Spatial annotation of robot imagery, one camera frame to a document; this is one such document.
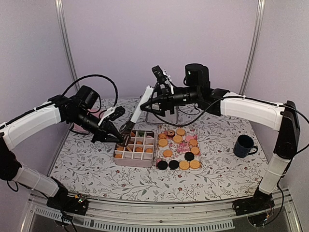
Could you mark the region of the metal serving tongs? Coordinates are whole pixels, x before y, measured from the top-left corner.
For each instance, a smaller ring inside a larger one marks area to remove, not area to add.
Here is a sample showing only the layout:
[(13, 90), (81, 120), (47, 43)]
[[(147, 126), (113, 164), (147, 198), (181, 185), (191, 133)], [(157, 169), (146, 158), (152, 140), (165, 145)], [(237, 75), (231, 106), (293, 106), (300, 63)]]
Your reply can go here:
[(134, 112), (129, 117), (129, 120), (120, 127), (120, 134), (123, 137), (123, 141), (120, 144), (121, 146), (126, 147), (128, 145), (128, 142), (131, 138), (131, 132), (142, 113), (141, 106), (149, 100), (149, 98), (153, 93), (153, 90), (154, 90), (153, 87), (150, 86), (146, 87), (145, 92), (140, 98), (138, 105), (135, 107)]

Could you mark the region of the orange swirl biscuit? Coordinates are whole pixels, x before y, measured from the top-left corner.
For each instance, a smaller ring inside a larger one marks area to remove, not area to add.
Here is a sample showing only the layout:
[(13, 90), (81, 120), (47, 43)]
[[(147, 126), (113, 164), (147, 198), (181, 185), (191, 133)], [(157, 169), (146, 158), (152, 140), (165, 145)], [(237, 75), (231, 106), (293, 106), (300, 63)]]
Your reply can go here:
[(136, 147), (136, 152), (142, 152), (143, 151), (143, 148), (142, 147)]

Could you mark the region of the pink divided cookie tin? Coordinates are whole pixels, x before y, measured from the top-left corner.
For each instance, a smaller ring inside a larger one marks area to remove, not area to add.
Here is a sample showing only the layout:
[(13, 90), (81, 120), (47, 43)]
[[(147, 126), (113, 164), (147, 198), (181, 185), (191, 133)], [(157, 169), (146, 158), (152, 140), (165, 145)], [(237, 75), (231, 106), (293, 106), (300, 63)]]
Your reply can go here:
[[(134, 130), (133, 132), (136, 136), (131, 137), (127, 145), (132, 149), (132, 152), (126, 151), (127, 146), (123, 146), (125, 148), (124, 151), (118, 151), (116, 148), (121, 145), (116, 144), (113, 151), (114, 163), (118, 166), (150, 168), (153, 165), (155, 157), (155, 132), (143, 130)], [(144, 137), (139, 137), (138, 132), (144, 132)], [(147, 135), (151, 135), (154, 138), (146, 138)], [(143, 145), (136, 144), (136, 141), (142, 141)], [(143, 151), (136, 152), (136, 147), (142, 147)], [(145, 150), (147, 148), (152, 148), (153, 153), (146, 153)], [(122, 154), (122, 158), (115, 158), (115, 154)]]

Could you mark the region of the pink sandwich cookie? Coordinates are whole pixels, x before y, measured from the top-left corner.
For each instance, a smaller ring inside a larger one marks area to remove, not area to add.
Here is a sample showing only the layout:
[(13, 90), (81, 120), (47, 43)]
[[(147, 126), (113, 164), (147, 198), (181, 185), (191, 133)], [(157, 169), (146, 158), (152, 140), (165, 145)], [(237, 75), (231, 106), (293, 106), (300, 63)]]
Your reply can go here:
[(186, 141), (189, 142), (192, 139), (195, 139), (194, 136), (191, 136), (191, 135), (186, 136)]

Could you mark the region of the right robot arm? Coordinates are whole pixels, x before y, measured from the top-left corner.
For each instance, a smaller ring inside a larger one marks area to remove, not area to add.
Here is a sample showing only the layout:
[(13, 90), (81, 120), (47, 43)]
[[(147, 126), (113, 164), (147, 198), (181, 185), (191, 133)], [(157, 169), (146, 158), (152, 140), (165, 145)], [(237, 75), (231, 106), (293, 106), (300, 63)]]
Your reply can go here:
[(273, 103), (238, 95), (226, 89), (212, 89), (208, 67), (190, 63), (185, 66), (184, 87), (176, 87), (159, 66), (152, 67), (157, 79), (154, 88), (143, 95), (145, 102), (138, 109), (152, 113), (158, 119), (165, 112), (174, 113), (176, 106), (197, 104), (204, 113), (216, 116), (234, 116), (267, 126), (278, 132), (273, 156), (254, 195), (245, 200), (236, 200), (235, 209), (254, 211), (264, 206), (273, 206), (272, 192), (287, 172), (297, 150), (300, 125), (295, 103)]

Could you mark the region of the silver metal tray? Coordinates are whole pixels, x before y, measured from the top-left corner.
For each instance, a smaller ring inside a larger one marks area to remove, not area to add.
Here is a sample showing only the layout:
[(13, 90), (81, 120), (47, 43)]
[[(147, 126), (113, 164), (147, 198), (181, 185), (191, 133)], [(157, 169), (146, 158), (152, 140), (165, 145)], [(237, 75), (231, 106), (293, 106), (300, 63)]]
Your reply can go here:
[[(171, 114), (170, 110), (167, 110), (165, 112), (165, 116), (159, 116), (159, 117), (162, 118), (164, 121), (167, 121), (169, 123), (177, 124), (178, 118), (179, 118), (178, 108), (177, 107), (174, 108), (174, 114)], [(154, 114), (149, 113), (149, 112), (146, 113), (145, 121), (149, 124), (161, 124), (161, 123), (163, 123), (161, 120), (159, 120), (157, 117), (155, 117)]]

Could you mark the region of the chocolate sprinkle donut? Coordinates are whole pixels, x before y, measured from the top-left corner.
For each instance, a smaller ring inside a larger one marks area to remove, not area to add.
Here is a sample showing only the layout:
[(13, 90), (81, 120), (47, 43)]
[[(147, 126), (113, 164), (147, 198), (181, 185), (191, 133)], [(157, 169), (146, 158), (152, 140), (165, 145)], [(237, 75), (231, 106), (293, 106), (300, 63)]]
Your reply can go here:
[(167, 137), (174, 137), (174, 136), (175, 136), (175, 131), (173, 131), (173, 130), (167, 131)]

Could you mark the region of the black sandwich cookie right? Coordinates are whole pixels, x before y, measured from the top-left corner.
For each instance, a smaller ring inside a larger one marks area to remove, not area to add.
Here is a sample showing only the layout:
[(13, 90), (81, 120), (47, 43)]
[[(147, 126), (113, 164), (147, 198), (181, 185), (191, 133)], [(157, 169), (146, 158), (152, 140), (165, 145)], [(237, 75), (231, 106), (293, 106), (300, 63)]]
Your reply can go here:
[(171, 170), (176, 170), (176, 169), (178, 169), (178, 168), (179, 168), (179, 162), (178, 162), (177, 160), (171, 160), (171, 161), (169, 162), (169, 168), (170, 168)]

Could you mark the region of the yellow round biscuit left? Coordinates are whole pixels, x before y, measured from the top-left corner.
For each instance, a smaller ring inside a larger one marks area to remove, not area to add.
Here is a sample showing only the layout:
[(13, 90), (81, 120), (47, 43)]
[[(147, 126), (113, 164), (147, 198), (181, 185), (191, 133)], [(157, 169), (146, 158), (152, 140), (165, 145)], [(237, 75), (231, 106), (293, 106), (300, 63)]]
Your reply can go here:
[(179, 163), (179, 168), (181, 170), (188, 170), (190, 168), (190, 163), (188, 161), (186, 161), (186, 160), (182, 160)]

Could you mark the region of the yellow round biscuit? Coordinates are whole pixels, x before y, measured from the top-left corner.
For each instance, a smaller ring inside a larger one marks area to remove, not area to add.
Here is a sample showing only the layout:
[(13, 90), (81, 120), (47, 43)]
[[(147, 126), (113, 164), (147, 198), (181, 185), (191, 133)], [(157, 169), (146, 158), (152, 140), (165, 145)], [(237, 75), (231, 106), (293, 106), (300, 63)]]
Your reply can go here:
[(189, 164), (190, 164), (190, 168), (192, 168), (192, 169), (199, 169), (200, 166), (201, 166), (201, 164), (198, 160), (192, 160), (192, 161), (190, 161)]
[(190, 168), (190, 163), (188, 161), (186, 161), (186, 160), (182, 160), (179, 163), (179, 168), (181, 170), (188, 170)]

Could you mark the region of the yellow round biscuit right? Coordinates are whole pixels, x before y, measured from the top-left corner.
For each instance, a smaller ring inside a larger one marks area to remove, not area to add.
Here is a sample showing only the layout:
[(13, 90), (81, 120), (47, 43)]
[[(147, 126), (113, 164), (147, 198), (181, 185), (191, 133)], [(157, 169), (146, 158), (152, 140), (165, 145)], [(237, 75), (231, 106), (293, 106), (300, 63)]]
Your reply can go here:
[(200, 166), (201, 166), (201, 164), (198, 160), (192, 160), (192, 161), (190, 161), (189, 164), (190, 164), (190, 168), (192, 168), (192, 169), (199, 169)]

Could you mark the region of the dark blue mug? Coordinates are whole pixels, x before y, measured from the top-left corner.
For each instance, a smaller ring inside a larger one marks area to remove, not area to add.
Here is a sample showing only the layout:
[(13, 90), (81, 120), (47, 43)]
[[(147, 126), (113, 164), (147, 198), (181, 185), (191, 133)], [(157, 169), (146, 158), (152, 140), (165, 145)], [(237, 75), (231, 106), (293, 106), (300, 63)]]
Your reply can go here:
[(253, 139), (248, 135), (240, 135), (233, 148), (234, 154), (238, 158), (245, 158), (258, 152), (258, 147), (254, 145)]

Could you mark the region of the floral tablecloth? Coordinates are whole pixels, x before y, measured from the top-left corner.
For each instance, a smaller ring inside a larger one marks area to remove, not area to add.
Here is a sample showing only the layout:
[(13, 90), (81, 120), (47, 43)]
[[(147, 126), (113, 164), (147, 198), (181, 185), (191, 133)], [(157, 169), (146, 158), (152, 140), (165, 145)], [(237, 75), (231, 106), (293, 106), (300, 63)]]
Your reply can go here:
[(201, 168), (194, 171), (118, 166), (113, 143), (92, 143), (91, 135), (70, 133), (50, 175), (70, 192), (143, 202), (197, 202), (247, 197), (254, 193), (268, 161), (259, 149), (238, 158), (237, 138), (255, 133), (248, 121), (204, 114), (198, 129)]

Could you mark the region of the aluminium frame post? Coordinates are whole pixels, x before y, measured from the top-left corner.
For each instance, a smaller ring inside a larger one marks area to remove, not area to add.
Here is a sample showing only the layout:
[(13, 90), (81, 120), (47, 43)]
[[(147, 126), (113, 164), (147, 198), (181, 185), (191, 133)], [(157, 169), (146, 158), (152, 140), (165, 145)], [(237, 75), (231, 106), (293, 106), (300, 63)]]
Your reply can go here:
[(72, 55), (72, 51), (70, 47), (69, 35), (67, 31), (67, 25), (66, 25), (65, 14), (64, 14), (63, 1), (54, 0), (54, 2), (55, 2), (56, 15), (57, 15), (57, 20), (58, 20), (60, 35), (61, 35), (61, 39), (62, 39), (64, 51), (65, 51), (66, 60), (68, 63), (70, 76), (72, 78), (72, 81), (74, 82), (78, 79), (78, 75), (77, 75), (77, 71), (75, 68), (73, 55)]
[(257, 51), (257, 46), (259, 42), (259, 37), (261, 33), (261, 28), (263, 24), (263, 18), (264, 18), (264, 10), (265, 10), (265, 0), (258, 0), (257, 1), (257, 10), (256, 10), (256, 17), (255, 17), (255, 23), (253, 28), (253, 36), (252, 41), (250, 45), (249, 55), (245, 66), (244, 75), (242, 78), (242, 82), (239, 89), (239, 94), (244, 95), (246, 92), (246, 89), (249, 84), (249, 79), (251, 76), (251, 71), (253, 68), (254, 58)]

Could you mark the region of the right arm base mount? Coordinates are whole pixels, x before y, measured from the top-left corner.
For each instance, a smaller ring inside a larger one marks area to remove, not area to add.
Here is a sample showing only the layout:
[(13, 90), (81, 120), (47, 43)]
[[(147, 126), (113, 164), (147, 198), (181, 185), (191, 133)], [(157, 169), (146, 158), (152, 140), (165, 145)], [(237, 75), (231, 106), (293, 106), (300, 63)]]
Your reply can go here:
[(272, 195), (256, 192), (252, 197), (233, 201), (232, 208), (237, 216), (271, 209), (275, 206)]

